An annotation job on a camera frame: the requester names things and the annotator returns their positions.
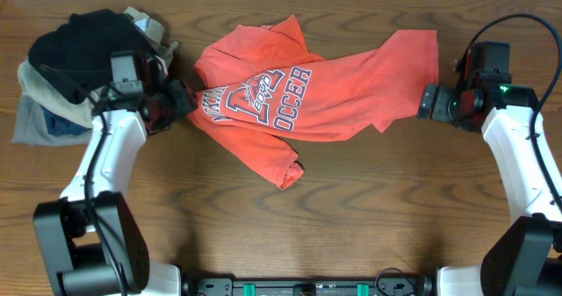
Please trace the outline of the orange printed t-shirt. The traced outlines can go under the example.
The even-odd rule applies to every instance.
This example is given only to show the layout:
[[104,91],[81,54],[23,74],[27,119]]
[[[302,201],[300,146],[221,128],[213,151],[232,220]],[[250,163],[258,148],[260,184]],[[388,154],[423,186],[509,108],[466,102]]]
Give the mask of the orange printed t-shirt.
[[255,173],[286,189],[303,175],[291,141],[346,141],[414,116],[439,77],[434,30],[398,30],[380,47],[337,59],[312,53],[299,21],[239,25],[207,47],[205,88],[190,122]]

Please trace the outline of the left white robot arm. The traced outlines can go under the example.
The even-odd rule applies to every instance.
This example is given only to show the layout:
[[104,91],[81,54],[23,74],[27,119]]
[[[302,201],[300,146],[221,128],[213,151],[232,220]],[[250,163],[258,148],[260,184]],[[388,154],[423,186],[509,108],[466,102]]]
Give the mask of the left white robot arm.
[[181,295],[178,267],[154,261],[126,203],[137,154],[196,105],[178,80],[114,83],[93,104],[93,132],[59,199],[32,217],[56,295]]

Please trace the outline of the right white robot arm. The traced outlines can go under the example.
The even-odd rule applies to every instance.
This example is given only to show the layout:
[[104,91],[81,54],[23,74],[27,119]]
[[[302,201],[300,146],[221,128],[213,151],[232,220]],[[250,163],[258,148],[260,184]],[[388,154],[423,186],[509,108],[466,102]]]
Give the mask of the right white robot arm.
[[561,176],[546,142],[531,88],[495,84],[458,92],[430,84],[418,116],[480,132],[493,152],[512,224],[481,264],[446,266],[438,295],[559,295],[561,211],[549,186]]

